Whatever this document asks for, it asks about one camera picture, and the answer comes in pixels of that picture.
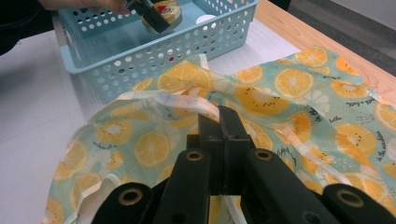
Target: dark floor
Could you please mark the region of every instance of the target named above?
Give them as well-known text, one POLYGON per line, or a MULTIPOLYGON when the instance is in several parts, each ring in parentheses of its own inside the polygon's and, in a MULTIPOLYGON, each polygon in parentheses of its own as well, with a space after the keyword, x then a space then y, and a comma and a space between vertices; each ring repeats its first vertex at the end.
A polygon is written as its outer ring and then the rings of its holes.
POLYGON ((396 76, 396 31, 330 0, 291 0, 288 12, 396 76))

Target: person's arm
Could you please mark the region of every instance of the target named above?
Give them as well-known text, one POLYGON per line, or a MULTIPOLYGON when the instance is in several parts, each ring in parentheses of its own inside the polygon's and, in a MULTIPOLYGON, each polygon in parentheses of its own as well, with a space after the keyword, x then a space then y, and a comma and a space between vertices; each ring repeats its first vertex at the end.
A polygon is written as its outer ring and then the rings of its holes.
POLYGON ((0 0, 0 55, 11 50, 21 38, 29 36, 25 33, 32 33, 32 29, 27 29, 32 23, 43 26, 42 20, 34 22, 38 14, 45 12, 50 17, 47 11, 67 7, 94 10, 104 7, 120 14, 130 13, 123 0, 0 0))

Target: black sleeve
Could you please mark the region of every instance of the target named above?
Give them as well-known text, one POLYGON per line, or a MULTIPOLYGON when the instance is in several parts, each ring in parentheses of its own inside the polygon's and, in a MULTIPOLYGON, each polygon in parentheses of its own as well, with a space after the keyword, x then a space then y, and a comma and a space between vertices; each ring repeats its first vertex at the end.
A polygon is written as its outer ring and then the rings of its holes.
POLYGON ((45 12, 36 0, 0 0, 0 55, 11 50, 37 15, 45 12))

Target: basket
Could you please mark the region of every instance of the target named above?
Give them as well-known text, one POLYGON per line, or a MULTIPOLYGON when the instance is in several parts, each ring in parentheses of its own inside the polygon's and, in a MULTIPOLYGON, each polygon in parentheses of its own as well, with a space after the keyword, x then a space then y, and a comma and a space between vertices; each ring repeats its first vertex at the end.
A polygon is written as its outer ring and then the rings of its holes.
POLYGON ((103 103, 192 54, 208 60, 245 44, 258 0, 180 0, 182 23, 150 33, 137 13, 62 9, 55 31, 66 70, 82 75, 103 103), (203 15, 213 19, 196 24, 203 15))

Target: white table surface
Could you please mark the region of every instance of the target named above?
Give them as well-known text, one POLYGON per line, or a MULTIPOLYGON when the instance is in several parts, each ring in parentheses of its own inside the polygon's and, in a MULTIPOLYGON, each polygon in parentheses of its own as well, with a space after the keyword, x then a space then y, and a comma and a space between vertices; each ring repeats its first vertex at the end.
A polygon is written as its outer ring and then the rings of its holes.
MULTIPOLYGON (((209 62, 230 74, 297 52, 254 21, 247 43, 209 62)), ((104 105, 64 70, 53 31, 0 56, 0 222, 40 223, 53 173, 77 128, 104 105)))

